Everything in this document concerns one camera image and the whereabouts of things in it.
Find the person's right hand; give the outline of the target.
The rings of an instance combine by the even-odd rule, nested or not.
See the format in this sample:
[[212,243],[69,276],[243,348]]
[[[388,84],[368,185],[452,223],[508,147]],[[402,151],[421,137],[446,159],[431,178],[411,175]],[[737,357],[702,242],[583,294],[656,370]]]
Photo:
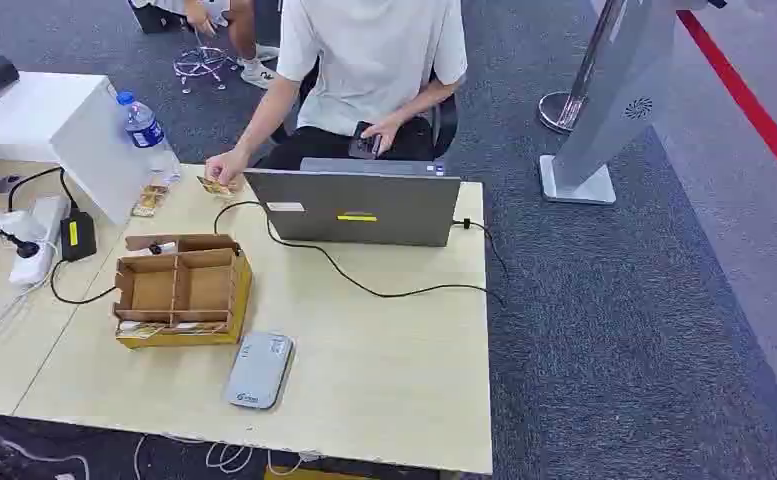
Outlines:
[[239,148],[230,149],[205,161],[204,177],[231,191],[240,191],[245,183],[244,170],[248,161],[247,153]]

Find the person's left hand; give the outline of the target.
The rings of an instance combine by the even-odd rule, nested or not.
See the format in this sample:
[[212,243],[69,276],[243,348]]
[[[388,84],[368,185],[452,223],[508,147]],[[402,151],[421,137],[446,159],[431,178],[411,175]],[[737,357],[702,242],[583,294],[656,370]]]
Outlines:
[[378,148],[374,151],[374,156],[378,157],[384,153],[387,153],[393,146],[394,140],[397,136],[398,130],[401,127],[403,120],[397,115],[390,115],[383,120],[377,122],[374,125],[366,128],[361,134],[361,139],[370,139],[372,137],[378,137]]

